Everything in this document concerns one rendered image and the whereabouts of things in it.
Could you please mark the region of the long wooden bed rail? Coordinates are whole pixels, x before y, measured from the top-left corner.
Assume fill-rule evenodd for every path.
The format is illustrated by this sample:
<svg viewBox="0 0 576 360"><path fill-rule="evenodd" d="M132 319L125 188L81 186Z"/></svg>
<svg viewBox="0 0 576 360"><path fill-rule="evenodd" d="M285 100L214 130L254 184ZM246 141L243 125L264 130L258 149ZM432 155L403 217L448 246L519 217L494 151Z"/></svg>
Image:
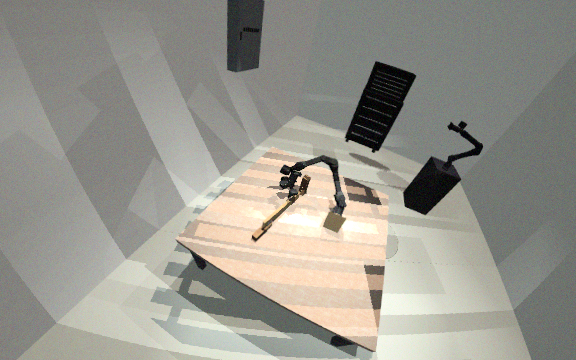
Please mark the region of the long wooden bed rail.
<svg viewBox="0 0 576 360"><path fill-rule="evenodd" d="M281 207L279 207L274 213L272 213L268 218L262 222L262 228L264 228L271 220L273 221L278 217L285 209L287 209L295 200L299 198L300 192L298 191L297 196L292 196L287 202L285 202Z"/></svg>

